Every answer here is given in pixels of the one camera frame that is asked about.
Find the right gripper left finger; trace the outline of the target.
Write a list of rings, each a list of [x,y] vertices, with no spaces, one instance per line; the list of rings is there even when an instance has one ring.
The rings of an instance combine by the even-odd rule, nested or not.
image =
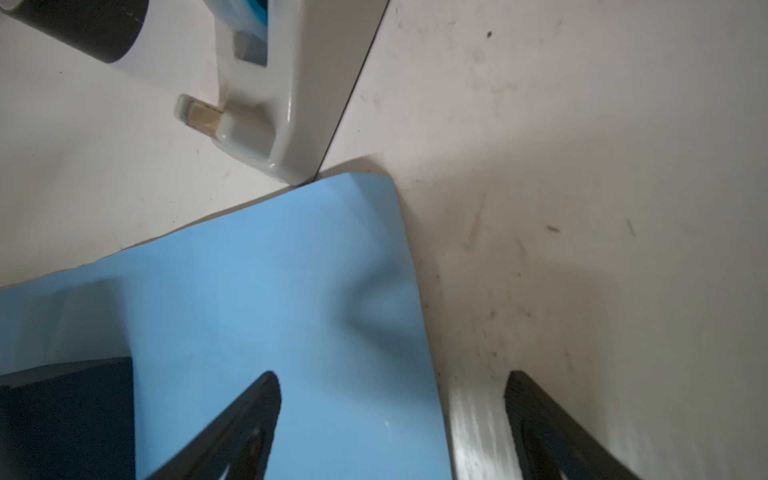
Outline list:
[[[153,479],[262,479],[281,409],[277,375],[264,372]]]

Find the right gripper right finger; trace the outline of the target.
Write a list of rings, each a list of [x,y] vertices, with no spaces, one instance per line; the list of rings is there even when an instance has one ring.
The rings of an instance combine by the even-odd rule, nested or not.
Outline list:
[[[523,479],[638,480],[525,372],[509,374],[504,402]]]

